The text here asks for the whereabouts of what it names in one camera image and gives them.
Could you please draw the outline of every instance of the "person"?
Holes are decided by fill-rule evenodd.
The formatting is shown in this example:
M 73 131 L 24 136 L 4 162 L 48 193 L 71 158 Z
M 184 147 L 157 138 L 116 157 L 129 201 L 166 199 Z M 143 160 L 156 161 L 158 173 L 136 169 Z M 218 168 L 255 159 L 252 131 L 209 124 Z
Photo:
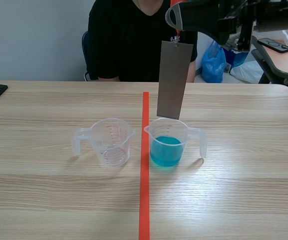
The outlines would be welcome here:
M 101 81 L 158 82 L 162 41 L 177 31 L 165 21 L 170 0 L 96 0 L 89 14 L 87 71 Z M 193 44 L 187 82 L 195 78 L 197 33 L 181 31 Z

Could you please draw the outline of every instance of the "white plastic bag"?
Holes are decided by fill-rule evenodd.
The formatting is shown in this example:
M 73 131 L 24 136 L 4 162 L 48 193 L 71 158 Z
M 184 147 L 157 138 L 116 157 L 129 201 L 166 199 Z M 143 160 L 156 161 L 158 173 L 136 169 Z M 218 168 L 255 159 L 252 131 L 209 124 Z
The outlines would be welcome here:
M 259 83 L 263 73 L 264 71 L 256 61 L 245 62 L 230 71 L 230 74 L 235 78 L 251 84 Z

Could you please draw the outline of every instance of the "white wall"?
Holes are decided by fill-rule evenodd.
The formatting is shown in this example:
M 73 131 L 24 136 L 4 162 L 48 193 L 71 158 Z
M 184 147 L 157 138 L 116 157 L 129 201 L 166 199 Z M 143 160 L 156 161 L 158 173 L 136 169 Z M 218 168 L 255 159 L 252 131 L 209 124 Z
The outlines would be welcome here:
M 0 0 L 0 80 L 82 81 L 94 0 Z
M 197 53 L 198 56 L 196 58 L 196 70 L 202 67 L 202 59 L 205 51 L 212 43 L 213 39 L 208 37 L 207 35 L 199 32 L 198 40 L 197 40 Z

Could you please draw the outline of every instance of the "plastic measuring cup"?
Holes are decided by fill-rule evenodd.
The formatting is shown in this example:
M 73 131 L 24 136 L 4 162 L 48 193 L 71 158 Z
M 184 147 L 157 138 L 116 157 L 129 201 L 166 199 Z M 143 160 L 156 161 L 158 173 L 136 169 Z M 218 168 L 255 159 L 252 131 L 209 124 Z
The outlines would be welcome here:
M 150 158 L 159 166 L 176 165 L 190 139 L 200 140 L 200 156 L 205 158 L 207 139 L 199 128 L 188 127 L 182 121 L 159 118 L 144 128 L 149 134 Z
M 91 128 L 76 131 L 72 140 L 74 155 L 80 155 L 80 141 L 89 140 L 103 164 L 121 166 L 129 159 L 129 139 L 134 134 L 134 129 L 121 119 L 103 119 Z

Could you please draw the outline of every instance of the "metal plate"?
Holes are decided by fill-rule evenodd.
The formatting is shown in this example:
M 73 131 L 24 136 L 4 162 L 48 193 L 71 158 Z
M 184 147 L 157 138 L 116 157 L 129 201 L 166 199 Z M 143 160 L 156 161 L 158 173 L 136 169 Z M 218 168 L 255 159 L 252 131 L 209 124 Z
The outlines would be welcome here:
M 157 116 L 179 119 L 193 45 L 162 41 Z

